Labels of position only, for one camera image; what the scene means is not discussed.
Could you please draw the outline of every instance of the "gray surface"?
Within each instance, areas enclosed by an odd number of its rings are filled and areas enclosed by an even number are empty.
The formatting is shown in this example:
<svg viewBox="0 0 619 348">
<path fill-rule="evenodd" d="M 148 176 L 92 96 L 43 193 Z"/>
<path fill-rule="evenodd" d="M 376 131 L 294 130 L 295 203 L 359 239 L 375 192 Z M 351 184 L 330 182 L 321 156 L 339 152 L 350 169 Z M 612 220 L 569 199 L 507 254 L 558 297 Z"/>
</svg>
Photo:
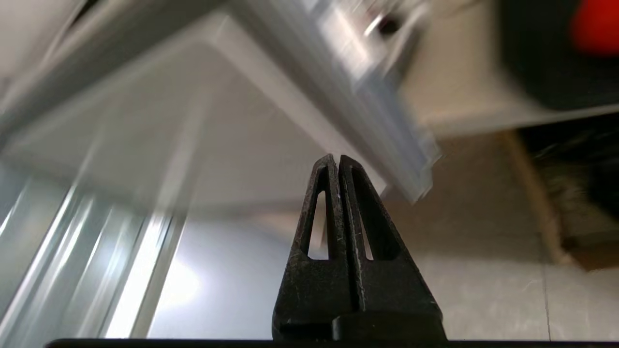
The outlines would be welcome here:
<svg viewBox="0 0 619 348">
<path fill-rule="evenodd" d="M 249 219 L 190 218 L 148 337 L 270 339 L 291 242 Z"/>
<path fill-rule="evenodd" d="M 442 141 L 435 187 L 386 206 L 450 339 L 619 339 L 619 269 L 547 263 L 524 190 L 494 135 Z"/>
<path fill-rule="evenodd" d="M 0 164 L 0 318 L 22 282 L 68 186 Z"/>
<path fill-rule="evenodd" d="M 6 188 L 13 182 L 2 170 Z M 0 344 L 42 347 L 62 337 L 97 337 L 124 284 L 144 216 L 21 174 L 28 180 L 0 231 Z"/>
<path fill-rule="evenodd" d="M 548 339 L 542 246 L 499 138 L 443 141 L 434 188 L 388 211 L 450 339 Z"/>
</svg>

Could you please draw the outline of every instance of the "black object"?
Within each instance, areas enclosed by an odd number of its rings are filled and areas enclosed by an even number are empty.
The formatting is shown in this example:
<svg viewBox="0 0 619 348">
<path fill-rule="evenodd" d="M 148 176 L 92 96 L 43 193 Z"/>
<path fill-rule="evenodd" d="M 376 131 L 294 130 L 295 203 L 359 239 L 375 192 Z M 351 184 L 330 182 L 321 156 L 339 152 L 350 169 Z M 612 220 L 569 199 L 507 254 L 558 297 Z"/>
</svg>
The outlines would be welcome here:
<svg viewBox="0 0 619 348">
<path fill-rule="evenodd" d="M 619 220 L 619 114 L 523 128 L 518 133 L 542 165 L 545 161 L 576 165 L 565 175 L 583 177 L 580 189 Z"/>
<path fill-rule="evenodd" d="M 501 56 L 524 90 L 543 106 L 573 110 L 619 103 L 619 59 L 577 52 L 571 20 L 580 0 L 501 0 Z"/>
<path fill-rule="evenodd" d="M 328 260 L 308 257 L 325 191 Z M 363 247 L 365 229 L 374 260 Z M 363 167 L 314 165 L 273 315 L 274 341 L 62 339 L 49 348 L 595 348 L 616 342 L 447 341 L 441 312 Z"/>
</svg>

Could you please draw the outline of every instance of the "white panel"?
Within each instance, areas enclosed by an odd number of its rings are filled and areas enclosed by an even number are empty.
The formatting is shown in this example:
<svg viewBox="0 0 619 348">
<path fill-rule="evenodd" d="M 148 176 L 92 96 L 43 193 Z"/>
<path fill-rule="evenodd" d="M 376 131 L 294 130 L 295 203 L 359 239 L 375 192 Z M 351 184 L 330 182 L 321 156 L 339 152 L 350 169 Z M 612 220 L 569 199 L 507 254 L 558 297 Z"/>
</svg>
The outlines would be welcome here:
<svg viewBox="0 0 619 348">
<path fill-rule="evenodd" d="M 146 206 L 302 200 L 328 152 L 382 180 L 225 14 L 215 14 L 14 137 L 14 159 Z"/>
</svg>

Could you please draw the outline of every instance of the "red object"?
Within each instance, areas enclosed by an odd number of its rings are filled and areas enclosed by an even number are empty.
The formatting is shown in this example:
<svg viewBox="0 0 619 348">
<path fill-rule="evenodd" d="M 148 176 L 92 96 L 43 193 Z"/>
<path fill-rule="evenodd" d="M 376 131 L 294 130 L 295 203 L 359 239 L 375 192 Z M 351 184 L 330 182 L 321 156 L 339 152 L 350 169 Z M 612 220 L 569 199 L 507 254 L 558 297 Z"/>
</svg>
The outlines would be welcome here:
<svg viewBox="0 0 619 348">
<path fill-rule="evenodd" d="M 572 21 L 577 50 L 594 56 L 619 56 L 619 0 L 583 0 Z"/>
</svg>

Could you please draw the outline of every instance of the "tiled floor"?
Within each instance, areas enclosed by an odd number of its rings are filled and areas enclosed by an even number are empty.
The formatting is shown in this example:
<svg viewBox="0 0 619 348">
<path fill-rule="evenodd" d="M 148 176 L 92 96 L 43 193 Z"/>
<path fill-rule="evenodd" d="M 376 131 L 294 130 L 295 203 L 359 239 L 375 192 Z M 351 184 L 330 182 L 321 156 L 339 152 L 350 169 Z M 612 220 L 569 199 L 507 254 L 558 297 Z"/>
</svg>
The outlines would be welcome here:
<svg viewBox="0 0 619 348">
<path fill-rule="evenodd" d="M 494 135 L 443 141 L 427 197 L 385 198 L 448 338 L 619 340 L 619 269 L 547 263 L 501 145 Z"/>
</svg>

